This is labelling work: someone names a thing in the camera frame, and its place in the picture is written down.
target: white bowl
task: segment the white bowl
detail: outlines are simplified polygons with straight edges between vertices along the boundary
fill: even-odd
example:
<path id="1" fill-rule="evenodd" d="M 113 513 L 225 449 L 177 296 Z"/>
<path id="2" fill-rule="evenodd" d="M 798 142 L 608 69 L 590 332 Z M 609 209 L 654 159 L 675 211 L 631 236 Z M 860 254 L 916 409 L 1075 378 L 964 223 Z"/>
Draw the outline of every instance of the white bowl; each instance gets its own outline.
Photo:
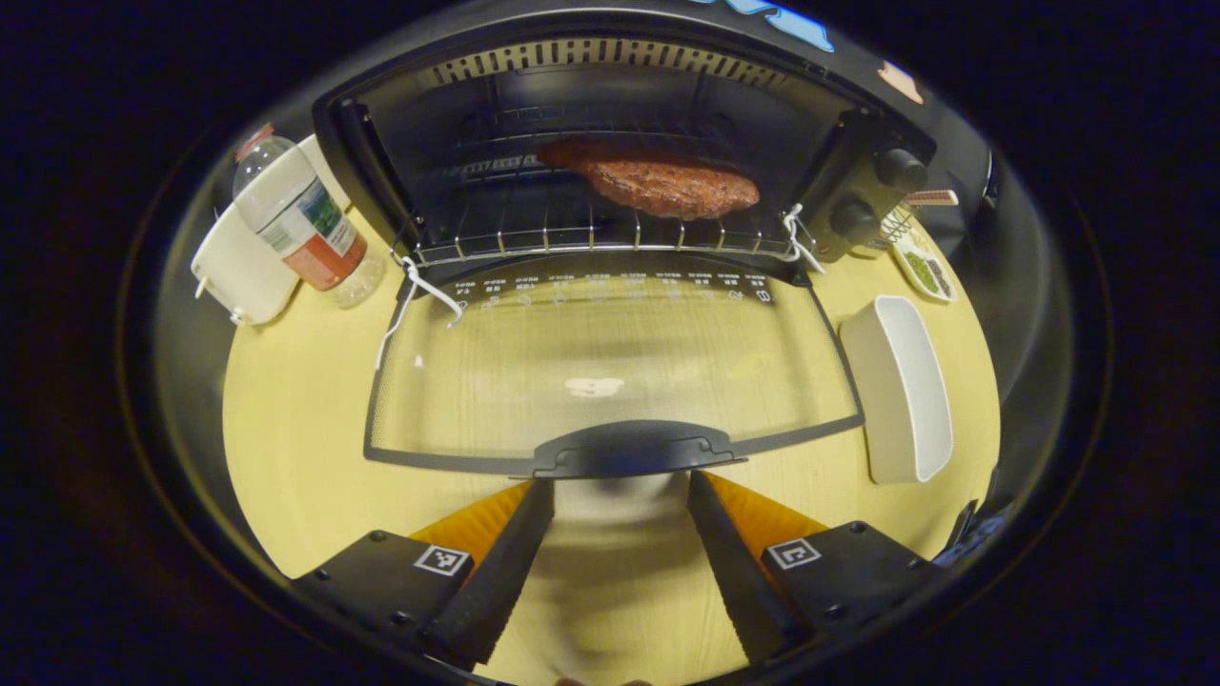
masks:
<path id="1" fill-rule="evenodd" d="M 869 470 L 877 483 L 926 482 L 953 454 L 944 377 L 919 310 L 881 295 L 839 327 L 864 405 Z"/>

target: green herbs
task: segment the green herbs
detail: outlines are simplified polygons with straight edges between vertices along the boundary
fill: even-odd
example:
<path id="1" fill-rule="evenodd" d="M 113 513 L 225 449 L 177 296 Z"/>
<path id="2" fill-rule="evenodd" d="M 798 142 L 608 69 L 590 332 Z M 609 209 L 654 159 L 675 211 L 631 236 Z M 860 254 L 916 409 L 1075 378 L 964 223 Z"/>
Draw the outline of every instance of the green herbs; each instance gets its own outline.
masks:
<path id="1" fill-rule="evenodd" d="M 911 265 L 911 271 L 919 277 L 920 282 L 932 293 L 939 293 L 941 288 L 936 284 L 936 277 L 932 276 L 931 270 L 927 269 L 927 262 L 915 253 L 903 253 L 906 261 Z"/>

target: small plate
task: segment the small plate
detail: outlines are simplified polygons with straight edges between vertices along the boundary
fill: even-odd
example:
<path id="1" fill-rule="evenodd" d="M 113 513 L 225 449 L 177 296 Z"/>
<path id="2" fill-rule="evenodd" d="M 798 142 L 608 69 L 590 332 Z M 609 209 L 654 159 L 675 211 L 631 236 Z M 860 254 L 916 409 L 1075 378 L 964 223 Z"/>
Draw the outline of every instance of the small plate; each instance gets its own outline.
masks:
<path id="1" fill-rule="evenodd" d="M 949 282 L 949 267 L 927 249 L 924 238 L 914 231 L 895 239 L 889 249 L 915 291 L 942 303 L 958 299 L 958 288 Z"/>

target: burger patty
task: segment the burger patty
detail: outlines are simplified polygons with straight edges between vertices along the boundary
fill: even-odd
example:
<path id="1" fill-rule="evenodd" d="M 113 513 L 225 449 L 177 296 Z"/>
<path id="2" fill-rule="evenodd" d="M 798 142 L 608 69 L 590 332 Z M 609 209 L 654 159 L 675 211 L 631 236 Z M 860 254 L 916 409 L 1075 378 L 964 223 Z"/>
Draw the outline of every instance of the burger patty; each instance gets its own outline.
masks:
<path id="1" fill-rule="evenodd" d="M 538 160 L 572 170 L 601 195 L 656 217 L 716 218 L 759 201 L 753 181 L 672 153 L 572 138 L 540 146 Z"/>

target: table surface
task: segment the table surface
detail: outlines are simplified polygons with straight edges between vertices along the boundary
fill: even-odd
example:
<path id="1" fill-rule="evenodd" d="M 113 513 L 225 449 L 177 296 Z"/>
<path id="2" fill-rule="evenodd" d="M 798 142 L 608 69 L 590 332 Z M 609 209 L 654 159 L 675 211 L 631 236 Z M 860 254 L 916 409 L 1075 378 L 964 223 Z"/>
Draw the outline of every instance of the table surface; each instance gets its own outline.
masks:
<path id="1" fill-rule="evenodd" d="M 370 248 L 384 254 L 384 243 L 365 220 L 354 210 L 349 216 Z M 914 231 L 938 254 L 917 222 Z M 865 520 L 932 557 L 961 508 L 985 497 L 999 450 L 999 400 L 982 330 L 953 273 L 947 276 L 959 299 L 946 305 L 916 294 L 889 255 L 845 256 L 827 271 L 810 278 L 836 331 L 881 294 L 906 297 L 919 308 L 953 414 L 949 464 L 927 483 L 878 486 L 869 478 L 865 433 L 856 428 L 712 471 L 827 526 Z M 512 486 L 503 476 L 364 458 L 373 363 L 401 278 L 388 270 L 377 292 L 351 310 L 301 287 L 281 317 L 243 326 L 234 336 L 223 408 L 229 475 L 250 527 L 289 577 L 312 570 L 370 530 L 410 535 Z M 420 317 L 428 308 L 412 310 L 415 305 L 407 316 Z M 820 326 L 819 317 L 800 326 Z M 450 332 L 464 336 L 461 327 Z M 443 380 L 436 375 L 445 369 L 465 369 L 462 360 L 478 365 L 487 344 L 451 349 L 448 367 L 433 365 L 439 370 L 433 378 Z M 670 364 L 672 356 L 658 359 Z M 542 375 L 551 363 L 545 355 L 512 356 L 518 372 L 532 364 Z M 503 422 L 481 415 L 479 422 L 466 424 L 478 444 L 478 436 L 495 435 Z M 665 686 L 744 666 L 684 496 L 683 475 L 637 477 L 612 487 L 558 482 L 555 519 L 521 598 L 490 663 L 476 671 L 523 686 L 549 685 L 560 676 L 589 686 L 632 679 Z"/>

